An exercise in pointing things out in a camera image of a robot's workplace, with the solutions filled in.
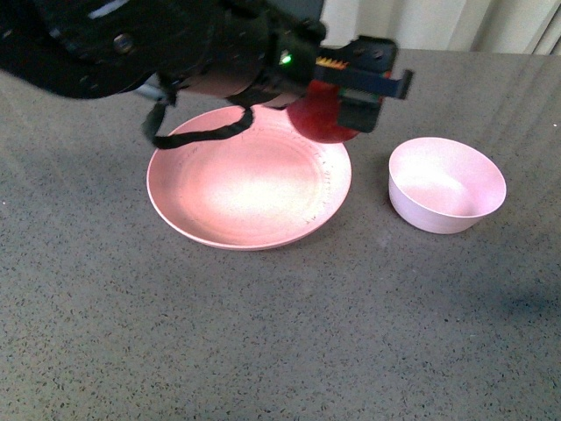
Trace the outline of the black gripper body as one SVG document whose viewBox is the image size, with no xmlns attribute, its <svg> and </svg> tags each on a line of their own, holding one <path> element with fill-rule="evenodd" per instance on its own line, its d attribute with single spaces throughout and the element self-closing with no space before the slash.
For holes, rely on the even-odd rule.
<svg viewBox="0 0 561 421">
<path fill-rule="evenodd" d="M 399 47 L 391 39 L 358 36 L 344 46 L 325 46 L 319 21 L 276 25 L 263 70 L 263 90 L 274 95 L 265 106 L 284 110 L 304 97 L 311 81 L 337 85 L 340 126 L 372 132 L 387 98 L 404 100 L 414 72 L 392 77 Z"/>
</svg>

